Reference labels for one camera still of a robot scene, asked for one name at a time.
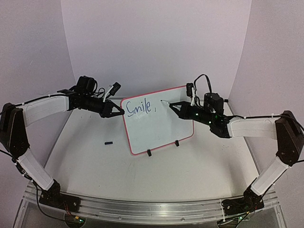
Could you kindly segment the pink framed whiteboard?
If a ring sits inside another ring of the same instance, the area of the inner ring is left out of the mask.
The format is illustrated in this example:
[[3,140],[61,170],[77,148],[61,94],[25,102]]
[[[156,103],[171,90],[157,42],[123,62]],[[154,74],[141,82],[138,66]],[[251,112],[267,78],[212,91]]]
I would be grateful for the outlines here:
[[124,98],[123,123],[132,155],[146,153],[148,149],[188,139],[194,134],[194,121],[180,119],[160,100],[170,103],[189,101],[186,86],[178,86],[143,95]]

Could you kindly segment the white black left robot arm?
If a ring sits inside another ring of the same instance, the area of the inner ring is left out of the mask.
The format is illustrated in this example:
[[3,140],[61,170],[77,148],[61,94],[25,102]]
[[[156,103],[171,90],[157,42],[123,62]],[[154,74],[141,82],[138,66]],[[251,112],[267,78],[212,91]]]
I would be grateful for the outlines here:
[[81,76],[70,89],[35,98],[21,104],[6,103],[0,113],[0,143],[4,146],[22,176],[39,187],[54,207],[62,206],[65,198],[60,184],[52,178],[35,158],[28,139],[27,127],[48,116],[83,109],[102,118],[124,114],[124,110],[109,98],[121,85],[116,82],[98,93],[97,81]]

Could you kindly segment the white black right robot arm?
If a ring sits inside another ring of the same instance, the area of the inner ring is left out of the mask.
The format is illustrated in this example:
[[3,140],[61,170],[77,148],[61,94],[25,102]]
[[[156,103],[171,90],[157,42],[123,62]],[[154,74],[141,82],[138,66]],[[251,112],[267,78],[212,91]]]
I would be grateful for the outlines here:
[[267,160],[259,175],[241,198],[224,201],[226,207],[253,208],[288,169],[300,163],[304,148],[304,128],[290,110],[271,115],[226,115],[223,99],[211,93],[205,95],[203,105],[193,96],[190,102],[169,103],[169,108],[182,120],[207,125],[210,132],[219,138],[244,138],[270,143],[265,148]]

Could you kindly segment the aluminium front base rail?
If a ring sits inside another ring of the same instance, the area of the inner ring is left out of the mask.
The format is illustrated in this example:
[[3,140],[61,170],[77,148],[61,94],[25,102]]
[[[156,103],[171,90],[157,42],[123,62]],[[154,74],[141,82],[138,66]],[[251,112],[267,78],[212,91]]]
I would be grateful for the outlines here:
[[181,202],[140,202],[86,197],[64,194],[68,207],[54,208],[45,205],[46,197],[29,183],[21,199],[13,224],[14,228],[68,228],[95,227],[110,222],[122,227],[136,224],[187,225],[238,228],[284,228],[286,223],[274,188],[263,197],[262,208],[252,209],[248,215],[236,213],[236,208],[225,199],[181,201]]

